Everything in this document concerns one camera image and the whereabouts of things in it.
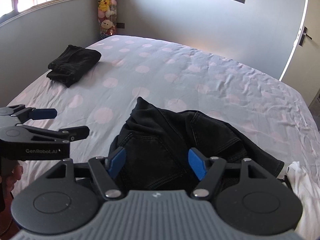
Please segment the person left hand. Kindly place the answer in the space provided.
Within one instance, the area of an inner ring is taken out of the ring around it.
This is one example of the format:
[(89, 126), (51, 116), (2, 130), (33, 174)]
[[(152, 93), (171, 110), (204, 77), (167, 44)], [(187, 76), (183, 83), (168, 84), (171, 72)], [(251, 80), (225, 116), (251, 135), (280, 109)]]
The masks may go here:
[(23, 166), (20, 163), (17, 163), (7, 176), (5, 176), (4, 178), (1, 178), (4, 199), (14, 189), (15, 183), (21, 180), (22, 174), (23, 174)]

